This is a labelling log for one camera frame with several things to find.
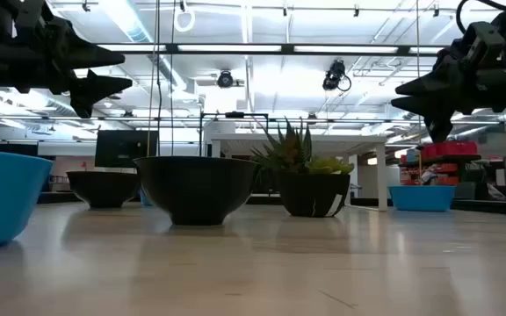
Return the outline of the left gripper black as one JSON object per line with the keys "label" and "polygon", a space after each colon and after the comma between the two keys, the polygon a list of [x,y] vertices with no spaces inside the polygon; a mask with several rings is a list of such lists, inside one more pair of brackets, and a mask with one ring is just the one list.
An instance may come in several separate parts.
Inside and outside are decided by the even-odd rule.
{"label": "left gripper black", "polygon": [[67,19],[36,25],[29,39],[12,37],[11,28],[9,19],[0,23],[0,87],[21,93],[69,91],[70,106],[77,116],[90,119],[95,103],[133,84],[131,79],[96,75],[92,70],[77,78],[73,69],[118,65],[126,57],[74,36]]}

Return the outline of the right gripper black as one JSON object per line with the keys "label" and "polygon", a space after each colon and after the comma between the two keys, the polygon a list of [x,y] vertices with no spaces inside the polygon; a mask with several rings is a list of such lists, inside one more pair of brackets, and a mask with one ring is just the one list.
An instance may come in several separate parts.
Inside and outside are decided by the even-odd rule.
{"label": "right gripper black", "polygon": [[474,68],[464,63],[467,50],[462,39],[454,40],[438,52],[437,69],[395,89],[403,96],[439,92],[441,100],[399,97],[391,101],[393,107],[421,116],[434,143],[444,142],[452,131],[455,111],[490,108],[501,112],[506,108],[506,46],[502,52],[503,65],[494,68]]}

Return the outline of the shelf with red bins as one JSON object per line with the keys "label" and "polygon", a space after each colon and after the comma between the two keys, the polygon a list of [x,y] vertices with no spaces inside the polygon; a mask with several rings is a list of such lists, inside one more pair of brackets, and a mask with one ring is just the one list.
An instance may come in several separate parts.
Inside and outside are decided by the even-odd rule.
{"label": "shelf with red bins", "polygon": [[476,143],[452,140],[424,144],[401,156],[401,185],[456,186],[466,165],[481,159]]}

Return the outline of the black background monitor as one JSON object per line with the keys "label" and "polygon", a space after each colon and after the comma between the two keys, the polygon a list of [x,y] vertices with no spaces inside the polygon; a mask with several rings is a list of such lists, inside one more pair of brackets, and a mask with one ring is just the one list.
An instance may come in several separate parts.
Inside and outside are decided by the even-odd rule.
{"label": "black background monitor", "polygon": [[98,132],[95,166],[134,168],[134,160],[155,155],[157,131],[101,130]]}

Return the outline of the white perforated metal shelf riser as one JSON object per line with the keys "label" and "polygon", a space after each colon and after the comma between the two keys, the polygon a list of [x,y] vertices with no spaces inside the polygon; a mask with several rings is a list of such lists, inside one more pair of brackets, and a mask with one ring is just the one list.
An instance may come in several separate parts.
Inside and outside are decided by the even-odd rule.
{"label": "white perforated metal shelf riser", "polygon": [[[261,133],[213,133],[210,136],[212,157],[220,157],[221,153],[231,157],[233,154],[246,155],[252,148],[262,149],[268,144],[265,134]],[[387,165],[386,141],[382,136],[357,135],[314,135],[312,137],[313,150],[320,155],[341,156],[350,158],[374,151],[377,158],[378,210],[388,210],[387,198]]]}

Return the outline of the succulent plant in black pot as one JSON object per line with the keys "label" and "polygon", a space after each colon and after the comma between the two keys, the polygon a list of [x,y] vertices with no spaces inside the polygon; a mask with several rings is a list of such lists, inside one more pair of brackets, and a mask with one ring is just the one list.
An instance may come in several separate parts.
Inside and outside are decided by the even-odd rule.
{"label": "succulent plant in black pot", "polygon": [[354,165],[313,152],[307,126],[286,124],[276,136],[263,129],[268,140],[263,150],[252,149],[254,160],[271,172],[287,212],[294,217],[329,218],[345,206]]}

